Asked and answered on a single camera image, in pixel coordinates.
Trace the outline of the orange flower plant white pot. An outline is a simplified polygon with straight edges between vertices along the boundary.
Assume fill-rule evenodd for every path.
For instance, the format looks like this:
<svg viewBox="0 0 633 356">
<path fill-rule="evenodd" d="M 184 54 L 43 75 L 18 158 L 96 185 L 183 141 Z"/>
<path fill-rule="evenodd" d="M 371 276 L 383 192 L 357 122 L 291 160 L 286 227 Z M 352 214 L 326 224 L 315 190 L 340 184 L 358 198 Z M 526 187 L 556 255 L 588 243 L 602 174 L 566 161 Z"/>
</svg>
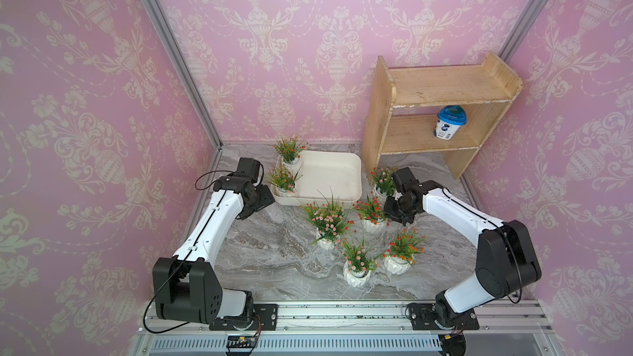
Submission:
<svg viewBox="0 0 633 356">
<path fill-rule="evenodd" d="M 290 171 L 298 171 L 301 166 L 301 154 L 309 147 L 309 143 L 297 136 L 280 138 L 274 149 L 280 155 L 282 164 Z"/>
</svg>

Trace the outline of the tall pink flower plant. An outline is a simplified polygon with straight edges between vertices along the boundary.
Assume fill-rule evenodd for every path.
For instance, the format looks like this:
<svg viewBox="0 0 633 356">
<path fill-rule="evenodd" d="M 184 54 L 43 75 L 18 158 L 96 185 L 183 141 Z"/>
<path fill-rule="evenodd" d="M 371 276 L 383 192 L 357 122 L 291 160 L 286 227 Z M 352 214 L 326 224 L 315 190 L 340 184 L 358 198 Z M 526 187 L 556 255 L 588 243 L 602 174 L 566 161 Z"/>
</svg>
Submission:
<svg viewBox="0 0 633 356">
<path fill-rule="evenodd" d="M 332 195 L 325 202 L 308 202 L 301 205 L 306 221 L 316 229 L 315 243 L 326 250 L 336 250 L 354 226 L 350 209 Z"/>
</svg>

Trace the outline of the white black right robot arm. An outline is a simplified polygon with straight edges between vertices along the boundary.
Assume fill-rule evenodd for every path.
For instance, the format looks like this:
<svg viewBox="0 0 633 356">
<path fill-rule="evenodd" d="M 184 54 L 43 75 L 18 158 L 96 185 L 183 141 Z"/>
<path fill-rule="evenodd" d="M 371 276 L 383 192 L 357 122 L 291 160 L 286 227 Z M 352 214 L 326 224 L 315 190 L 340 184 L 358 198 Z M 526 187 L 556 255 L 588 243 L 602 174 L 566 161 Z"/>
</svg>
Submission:
<svg viewBox="0 0 633 356">
<path fill-rule="evenodd" d="M 474 273 L 435 297 L 435 321 L 454 328 L 474 308 L 506 298 L 542 278 L 528 228 L 518 220 L 489 216 L 453 196 L 434 181 L 413 184 L 397 199 L 388 196 L 384 212 L 403 225 L 417 214 L 430 214 L 448 224 L 476 248 Z"/>
</svg>

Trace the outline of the red flower plant white pot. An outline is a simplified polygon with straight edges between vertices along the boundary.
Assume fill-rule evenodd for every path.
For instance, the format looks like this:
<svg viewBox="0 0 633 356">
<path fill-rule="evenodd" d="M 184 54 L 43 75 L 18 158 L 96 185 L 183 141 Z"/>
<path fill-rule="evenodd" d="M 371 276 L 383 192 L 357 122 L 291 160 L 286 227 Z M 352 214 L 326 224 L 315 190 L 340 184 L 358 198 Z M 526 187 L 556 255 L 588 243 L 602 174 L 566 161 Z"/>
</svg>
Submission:
<svg viewBox="0 0 633 356">
<path fill-rule="evenodd" d="M 369 234 L 379 234 L 391 224 L 379 197 L 373 194 L 368 196 L 366 200 L 354 203 L 353 209 L 358 215 L 364 231 Z"/>
</svg>

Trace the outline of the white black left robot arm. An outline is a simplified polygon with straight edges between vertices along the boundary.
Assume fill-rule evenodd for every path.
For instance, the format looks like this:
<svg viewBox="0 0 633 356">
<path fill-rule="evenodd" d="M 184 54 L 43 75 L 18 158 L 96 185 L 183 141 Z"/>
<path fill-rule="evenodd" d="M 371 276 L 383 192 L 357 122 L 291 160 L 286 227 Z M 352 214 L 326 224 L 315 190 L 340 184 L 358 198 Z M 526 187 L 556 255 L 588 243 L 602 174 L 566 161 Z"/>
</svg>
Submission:
<svg viewBox="0 0 633 356">
<path fill-rule="evenodd" d="M 171 257 L 153 267 L 154 295 L 150 305 L 159 319 L 183 326 L 249 330 L 255 322 L 252 292 L 223 288 L 214 267 L 233 223 L 275 202 L 270 188 L 249 179 L 229 177 L 214 185 L 206 211 L 191 235 Z"/>
</svg>

